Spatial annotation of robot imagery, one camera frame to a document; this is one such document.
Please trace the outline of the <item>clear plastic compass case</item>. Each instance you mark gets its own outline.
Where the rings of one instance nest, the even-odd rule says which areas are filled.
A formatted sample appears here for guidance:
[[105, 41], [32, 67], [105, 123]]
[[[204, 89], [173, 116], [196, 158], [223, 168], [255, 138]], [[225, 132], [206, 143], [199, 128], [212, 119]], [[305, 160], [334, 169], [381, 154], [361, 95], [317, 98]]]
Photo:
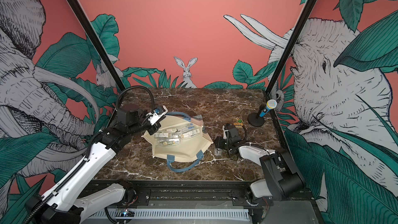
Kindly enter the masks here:
[[201, 132], [200, 132], [199, 128], [191, 128], [191, 129], [182, 130], [179, 137], [181, 139], [189, 139], [189, 138], [199, 135], [200, 133]]

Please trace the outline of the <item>cream canvas tote bag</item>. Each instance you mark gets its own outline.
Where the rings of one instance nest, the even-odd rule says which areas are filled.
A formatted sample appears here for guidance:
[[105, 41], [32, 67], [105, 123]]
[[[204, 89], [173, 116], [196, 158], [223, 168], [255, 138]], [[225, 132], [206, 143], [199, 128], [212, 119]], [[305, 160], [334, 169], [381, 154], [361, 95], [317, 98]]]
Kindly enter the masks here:
[[180, 139], [180, 144], [175, 146], [162, 147], [157, 145], [154, 134], [148, 131], [142, 136], [152, 145], [152, 156], [166, 160], [168, 168], [176, 173], [188, 171], [198, 165], [204, 158], [204, 153], [213, 144], [213, 141], [206, 131], [202, 115], [189, 116], [183, 112], [170, 112], [160, 121], [161, 127], [157, 132], [171, 131], [178, 135], [182, 130], [199, 128], [200, 134], [189, 139]]

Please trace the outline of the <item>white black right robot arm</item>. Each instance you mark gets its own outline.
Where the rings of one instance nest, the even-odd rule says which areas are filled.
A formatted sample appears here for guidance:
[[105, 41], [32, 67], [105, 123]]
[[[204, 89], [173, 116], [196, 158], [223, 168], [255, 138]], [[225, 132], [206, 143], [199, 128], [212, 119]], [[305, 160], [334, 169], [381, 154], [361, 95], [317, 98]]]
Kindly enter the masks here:
[[235, 125], [225, 124], [223, 136], [216, 137], [217, 150], [224, 150], [232, 158], [249, 160], [262, 168], [264, 178], [254, 181], [248, 189], [247, 200], [281, 201], [305, 188], [306, 182], [291, 154], [285, 149], [266, 149], [241, 137]]

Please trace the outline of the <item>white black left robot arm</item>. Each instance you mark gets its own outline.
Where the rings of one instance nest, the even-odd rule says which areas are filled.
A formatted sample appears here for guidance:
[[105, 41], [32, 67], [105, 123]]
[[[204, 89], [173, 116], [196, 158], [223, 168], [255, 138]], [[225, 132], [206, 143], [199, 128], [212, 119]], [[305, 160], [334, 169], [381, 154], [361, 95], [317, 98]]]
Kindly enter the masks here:
[[55, 186], [42, 196], [25, 203], [25, 224], [79, 224], [114, 203], [132, 204], [137, 200], [134, 186], [119, 180], [107, 188], [81, 198], [80, 194], [99, 170], [128, 144], [132, 137], [147, 131], [154, 134], [168, 112], [158, 106], [151, 112], [125, 105], [117, 110], [114, 121], [90, 140], [85, 156]]

